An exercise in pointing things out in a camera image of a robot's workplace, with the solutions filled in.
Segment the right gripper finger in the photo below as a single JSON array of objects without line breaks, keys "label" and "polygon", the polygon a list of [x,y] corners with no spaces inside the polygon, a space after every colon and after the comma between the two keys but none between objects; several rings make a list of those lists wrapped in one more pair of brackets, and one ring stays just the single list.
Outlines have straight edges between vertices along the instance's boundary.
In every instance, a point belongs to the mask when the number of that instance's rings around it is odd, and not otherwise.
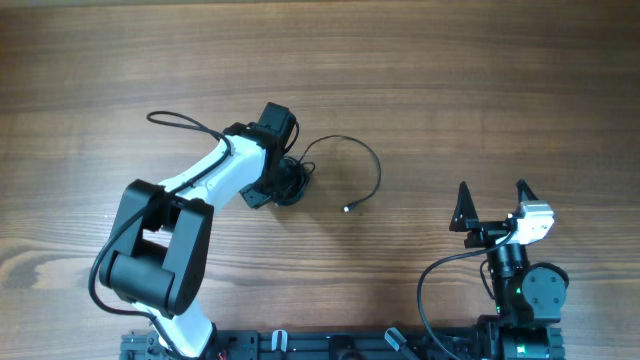
[{"label": "right gripper finger", "polygon": [[479,227],[479,217],[476,212],[471,192],[465,181],[461,182],[458,190],[456,207],[452,215],[449,230],[452,232],[468,232]]},{"label": "right gripper finger", "polygon": [[538,200],[538,197],[534,194],[524,179],[519,179],[517,181],[516,188],[519,202]]}]

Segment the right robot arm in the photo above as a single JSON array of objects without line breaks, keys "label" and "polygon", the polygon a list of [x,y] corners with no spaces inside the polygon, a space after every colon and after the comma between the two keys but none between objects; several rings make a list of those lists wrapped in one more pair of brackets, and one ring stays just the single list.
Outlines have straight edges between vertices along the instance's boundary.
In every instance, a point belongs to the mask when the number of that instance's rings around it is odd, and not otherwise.
[{"label": "right robot arm", "polygon": [[482,315],[476,325],[478,359],[540,359],[566,357],[561,308],[569,277],[547,262],[531,263],[526,247],[542,240],[554,224],[554,211],[525,181],[516,183],[518,205],[502,221],[482,221],[470,190],[461,183],[449,229],[465,232],[467,249],[485,250],[495,316]]}]

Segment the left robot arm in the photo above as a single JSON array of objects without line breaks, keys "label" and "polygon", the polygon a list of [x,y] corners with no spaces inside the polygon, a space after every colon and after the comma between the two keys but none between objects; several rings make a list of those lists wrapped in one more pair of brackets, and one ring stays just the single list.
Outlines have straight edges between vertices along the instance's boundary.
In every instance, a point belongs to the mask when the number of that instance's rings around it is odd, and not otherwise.
[{"label": "left robot arm", "polygon": [[284,156],[296,117],[269,103],[259,119],[210,130],[218,144],[186,171],[124,190],[113,228],[91,267],[88,290],[103,311],[146,318],[168,359],[225,359],[228,351],[197,299],[214,217],[236,196],[260,208],[286,190]]}]

